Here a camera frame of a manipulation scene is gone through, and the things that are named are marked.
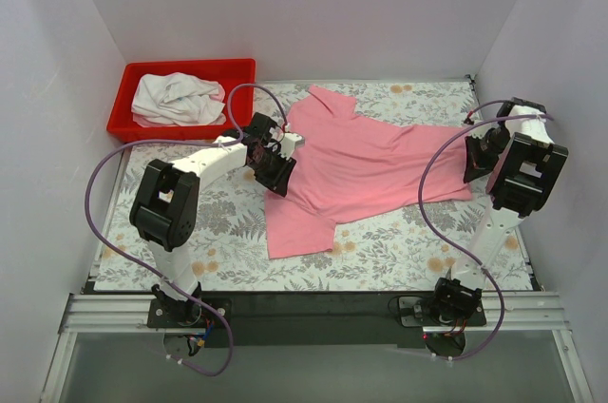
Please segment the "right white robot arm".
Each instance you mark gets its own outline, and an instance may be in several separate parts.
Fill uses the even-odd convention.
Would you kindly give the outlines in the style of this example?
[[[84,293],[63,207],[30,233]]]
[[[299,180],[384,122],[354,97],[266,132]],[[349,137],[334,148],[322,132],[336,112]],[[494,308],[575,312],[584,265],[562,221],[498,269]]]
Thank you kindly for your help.
[[[487,176],[488,204],[467,250],[447,277],[470,290],[485,288],[488,269],[507,239],[531,213],[541,210],[566,163],[569,151],[546,130],[545,106],[520,98],[502,103],[501,121],[483,134],[465,138],[464,181]]]

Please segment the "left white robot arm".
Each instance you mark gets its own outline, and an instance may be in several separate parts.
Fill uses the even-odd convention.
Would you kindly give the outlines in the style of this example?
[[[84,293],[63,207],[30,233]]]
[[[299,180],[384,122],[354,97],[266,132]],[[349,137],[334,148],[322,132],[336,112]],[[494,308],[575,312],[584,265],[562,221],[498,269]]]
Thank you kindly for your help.
[[[296,165],[294,153],[304,143],[303,136],[281,130],[272,118],[257,113],[243,130],[229,129],[187,157],[170,163],[155,159],[146,166],[129,220],[161,273],[155,292],[172,300],[169,315],[180,326],[195,325],[202,314],[202,305],[194,297],[200,284],[187,247],[201,189],[248,167],[259,184],[284,197]]]

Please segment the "pink t shirt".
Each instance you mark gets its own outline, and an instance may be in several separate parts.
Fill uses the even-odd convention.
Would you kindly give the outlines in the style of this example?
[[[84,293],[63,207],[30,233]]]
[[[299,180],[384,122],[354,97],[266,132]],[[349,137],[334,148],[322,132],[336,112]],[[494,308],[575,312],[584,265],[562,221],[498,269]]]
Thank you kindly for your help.
[[[423,202],[469,201],[465,142],[458,128],[398,126],[356,113],[356,100],[320,86],[291,106],[305,143],[281,197],[265,196],[270,259],[332,249],[339,224]]]

